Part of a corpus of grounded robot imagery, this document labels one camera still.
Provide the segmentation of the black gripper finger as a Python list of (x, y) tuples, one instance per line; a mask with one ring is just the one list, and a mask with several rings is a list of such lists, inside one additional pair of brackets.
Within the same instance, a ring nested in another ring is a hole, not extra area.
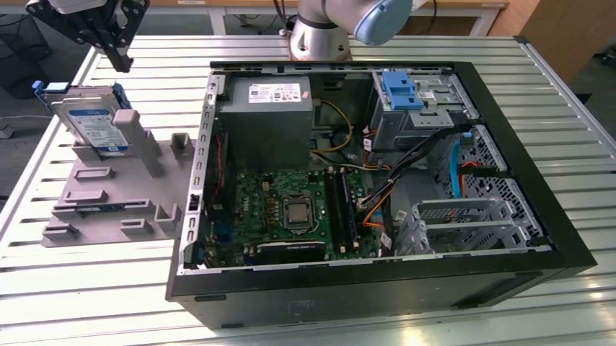
[(149, 1), (119, 1), (115, 12), (118, 29), (114, 33), (113, 56), (113, 66), (117, 71), (130, 71), (133, 59), (129, 57), (129, 49), (149, 8)]
[(114, 21), (111, 30), (83, 39), (75, 30), (71, 29), (63, 14), (61, 13), (61, 1), (29, 1), (26, 5), (29, 13), (38, 18), (45, 24), (63, 34), (78, 44), (89, 43), (94, 48), (98, 48), (113, 62), (114, 56), (114, 33), (118, 29), (118, 24)]

